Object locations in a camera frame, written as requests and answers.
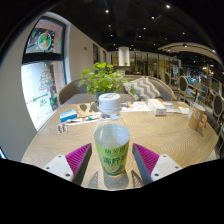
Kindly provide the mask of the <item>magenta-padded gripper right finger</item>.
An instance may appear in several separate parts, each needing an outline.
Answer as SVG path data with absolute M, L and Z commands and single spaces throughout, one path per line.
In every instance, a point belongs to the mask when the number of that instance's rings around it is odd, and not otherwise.
M 158 155 L 136 143 L 133 144 L 132 153 L 145 185 L 182 169 L 167 154 Z

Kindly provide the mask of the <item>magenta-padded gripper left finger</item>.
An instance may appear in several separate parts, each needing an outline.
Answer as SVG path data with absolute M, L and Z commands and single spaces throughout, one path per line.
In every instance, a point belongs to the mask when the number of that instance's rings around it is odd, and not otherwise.
M 57 155 L 47 165 L 45 165 L 43 169 L 68 180 L 69 182 L 80 185 L 83 181 L 91 154 L 92 144 L 88 143 L 66 156 Z

